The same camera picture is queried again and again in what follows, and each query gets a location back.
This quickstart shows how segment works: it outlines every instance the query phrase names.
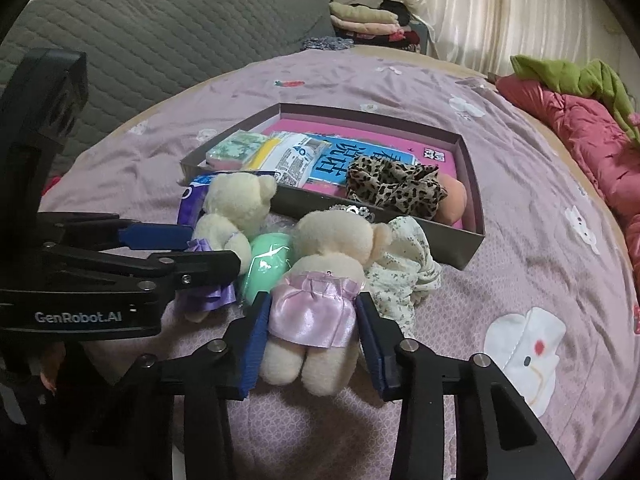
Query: cardboard box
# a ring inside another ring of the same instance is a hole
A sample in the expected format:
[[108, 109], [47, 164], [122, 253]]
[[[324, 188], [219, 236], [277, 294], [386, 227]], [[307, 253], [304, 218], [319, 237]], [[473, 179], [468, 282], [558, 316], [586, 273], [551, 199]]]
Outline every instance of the cardboard box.
[[[278, 129], [279, 123], [291, 124], [295, 122], [299, 124], [314, 123], [318, 126], [313, 130], [309, 128], [307, 131], [326, 133], [332, 128], [341, 131], [358, 130], [363, 136], [368, 136], [366, 137], [367, 142], [371, 142], [372, 137], [381, 139], [382, 136], [386, 136], [386, 140], [395, 139], [394, 142], [397, 141], [392, 145], [394, 148], [401, 149], [400, 146], [420, 144], [425, 146], [424, 156], [431, 158], [435, 151], [438, 155], [447, 153], [449, 157], [452, 157], [455, 177], [464, 184], [468, 197], [462, 225], [450, 227], [421, 218], [415, 218], [415, 220], [427, 235], [431, 254], [436, 261], [461, 270], [465, 268], [484, 239], [484, 217], [482, 216], [476, 174], [462, 137], [459, 134], [433, 126], [343, 108], [277, 104], [232, 126], [187, 155], [180, 163], [186, 178], [185, 185], [188, 186], [191, 180], [200, 174], [212, 173], [205, 161], [206, 153], [232, 133], [238, 130], [268, 132], [274, 128]], [[295, 131], [290, 130], [289, 127], [280, 129]], [[425, 160], [423, 156], [417, 158], [420, 162]], [[433, 160], [430, 163], [439, 165], [440, 161]], [[278, 192], [271, 201], [271, 210], [281, 215], [300, 219], [311, 211], [329, 209], [335, 204], [363, 205], [339, 196], [331, 196], [308, 189], [278, 186]], [[389, 222], [397, 216], [402, 216], [402, 213], [396, 211], [372, 205], [367, 205], [367, 207], [373, 213], [375, 222]]]

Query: green blanket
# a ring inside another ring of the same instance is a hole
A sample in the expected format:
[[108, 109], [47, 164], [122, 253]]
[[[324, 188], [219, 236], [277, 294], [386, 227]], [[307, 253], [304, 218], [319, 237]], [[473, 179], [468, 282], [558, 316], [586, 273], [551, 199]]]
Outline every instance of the green blanket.
[[580, 68], [569, 61], [519, 55], [511, 56], [511, 64], [520, 79], [535, 79], [560, 94], [598, 99], [626, 135], [640, 141], [638, 128], [629, 118], [634, 108], [625, 86], [618, 74], [603, 61], [594, 59]]

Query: curtain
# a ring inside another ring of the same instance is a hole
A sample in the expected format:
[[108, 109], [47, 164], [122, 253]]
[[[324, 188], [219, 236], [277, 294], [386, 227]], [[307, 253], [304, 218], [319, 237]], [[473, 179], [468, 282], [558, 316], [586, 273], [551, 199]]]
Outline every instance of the curtain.
[[529, 54], [620, 64], [622, 30], [602, 0], [406, 0], [433, 32], [430, 54], [479, 72], [511, 73]]

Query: gray quilted headboard cover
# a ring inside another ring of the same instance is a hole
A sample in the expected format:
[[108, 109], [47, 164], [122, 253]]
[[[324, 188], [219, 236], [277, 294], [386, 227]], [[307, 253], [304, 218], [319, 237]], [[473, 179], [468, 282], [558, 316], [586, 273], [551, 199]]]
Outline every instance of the gray quilted headboard cover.
[[51, 174], [120, 124], [208, 78], [333, 36], [329, 0], [32, 0], [0, 46], [0, 88], [25, 51], [86, 52], [89, 100]]

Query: leopard print scrunchie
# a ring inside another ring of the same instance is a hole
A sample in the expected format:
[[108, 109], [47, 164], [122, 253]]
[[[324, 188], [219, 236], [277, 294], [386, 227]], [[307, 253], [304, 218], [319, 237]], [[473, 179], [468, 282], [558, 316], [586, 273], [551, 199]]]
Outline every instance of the leopard print scrunchie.
[[347, 170], [347, 198], [431, 220], [447, 196], [437, 177], [437, 166], [361, 155]]

